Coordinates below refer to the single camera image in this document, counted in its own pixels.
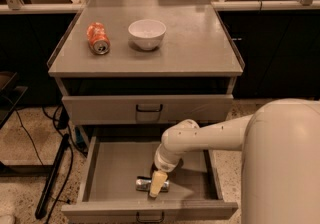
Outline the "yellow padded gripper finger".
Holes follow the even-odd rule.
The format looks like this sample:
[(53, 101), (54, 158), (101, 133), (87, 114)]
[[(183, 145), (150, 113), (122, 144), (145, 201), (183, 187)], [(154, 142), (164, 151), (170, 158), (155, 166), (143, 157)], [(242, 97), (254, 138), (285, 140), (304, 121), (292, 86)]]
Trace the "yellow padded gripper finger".
[(150, 197), (156, 198), (159, 195), (161, 188), (166, 182), (167, 178), (168, 175), (166, 172), (163, 172), (161, 170), (153, 172), (149, 191)]

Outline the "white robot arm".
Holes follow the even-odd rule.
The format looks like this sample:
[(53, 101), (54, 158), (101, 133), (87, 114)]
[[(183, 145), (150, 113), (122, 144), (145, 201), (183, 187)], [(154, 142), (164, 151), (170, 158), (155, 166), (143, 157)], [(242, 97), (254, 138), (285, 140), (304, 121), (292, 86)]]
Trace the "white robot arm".
[(176, 124), (156, 150), (149, 195), (158, 196), (184, 154), (200, 150), (242, 153), (242, 224), (320, 224), (319, 101), (281, 99), (205, 127)]

